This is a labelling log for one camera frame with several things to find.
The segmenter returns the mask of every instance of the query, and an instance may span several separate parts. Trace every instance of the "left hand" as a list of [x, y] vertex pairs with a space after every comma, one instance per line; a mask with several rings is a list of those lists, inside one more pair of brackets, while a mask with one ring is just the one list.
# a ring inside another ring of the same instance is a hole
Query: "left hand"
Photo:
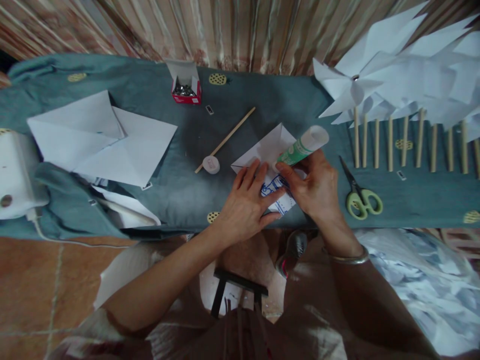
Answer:
[[220, 215], [210, 226], [212, 230], [216, 229], [221, 233], [227, 246], [251, 238], [282, 217], [279, 212], [264, 215], [268, 207], [280, 199], [286, 190], [282, 187], [265, 197], [262, 196], [260, 191], [269, 165], [263, 163], [255, 176], [259, 165], [260, 160], [256, 159], [249, 168], [243, 167], [238, 172]]

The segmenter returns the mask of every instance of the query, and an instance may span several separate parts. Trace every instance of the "wrist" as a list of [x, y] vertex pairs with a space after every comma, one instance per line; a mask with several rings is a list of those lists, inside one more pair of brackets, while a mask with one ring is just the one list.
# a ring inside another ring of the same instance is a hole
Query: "wrist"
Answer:
[[215, 243], [215, 245], [220, 249], [220, 252], [237, 242], [233, 231], [229, 231], [229, 229], [226, 226], [223, 226], [221, 222], [215, 221], [203, 232], [210, 241]]
[[355, 237], [342, 214], [322, 217], [315, 220], [327, 252], [336, 257], [356, 258], [363, 254], [364, 249]]

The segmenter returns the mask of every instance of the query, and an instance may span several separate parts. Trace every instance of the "red box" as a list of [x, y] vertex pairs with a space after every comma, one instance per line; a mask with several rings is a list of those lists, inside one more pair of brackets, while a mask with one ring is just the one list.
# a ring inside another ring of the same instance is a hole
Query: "red box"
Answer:
[[[192, 61], [165, 59], [166, 66], [170, 71], [173, 82], [171, 84], [171, 95], [178, 104], [196, 104], [202, 103], [202, 87], [200, 86], [199, 73], [197, 66]], [[181, 85], [190, 85], [195, 96], [174, 95], [177, 82]]]

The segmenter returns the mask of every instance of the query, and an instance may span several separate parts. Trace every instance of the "scissor handle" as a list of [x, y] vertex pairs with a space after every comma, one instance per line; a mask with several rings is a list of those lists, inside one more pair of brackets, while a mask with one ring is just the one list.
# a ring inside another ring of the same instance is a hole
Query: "scissor handle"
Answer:
[[[352, 215], [357, 220], [365, 220], [368, 216], [367, 208], [365, 207], [362, 199], [360, 199], [360, 196], [356, 192], [351, 192], [346, 197], [346, 209], [348, 210], [350, 215]], [[358, 210], [360, 214], [357, 215], [354, 210]]]
[[[384, 203], [376, 193], [368, 189], [362, 189], [361, 196], [363, 197], [363, 200], [365, 200], [364, 205], [368, 210], [368, 212], [372, 213], [373, 215], [378, 215], [382, 213], [382, 211], [384, 210]], [[372, 206], [372, 203], [370, 202], [370, 198], [373, 198], [375, 200], [376, 202], [375, 208]]]
[[[361, 196], [365, 200], [365, 203], [362, 201], [362, 199], [356, 192], [351, 192], [350, 194], [348, 194], [346, 198], [346, 209], [348, 210], [350, 215], [352, 215], [357, 220], [365, 220], [369, 215], [368, 213], [372, 213], [373, 215], [378, 215], [382, 213], [382, 211], [384, 210], [384, 203], [376, 193], [368, 189], [362, 189]], [[372, 206], [370, 198], [375, 199], [375, 208]]]

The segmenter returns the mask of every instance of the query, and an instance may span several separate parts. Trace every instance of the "white appliance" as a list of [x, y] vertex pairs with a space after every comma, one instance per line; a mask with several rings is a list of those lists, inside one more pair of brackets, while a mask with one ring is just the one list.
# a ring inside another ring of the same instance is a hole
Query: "white appliance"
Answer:
[[46, 187], [34, 179], [39, 162], [32, 139], [0, 128], [0, 220], [20, 218], [49, 203]]

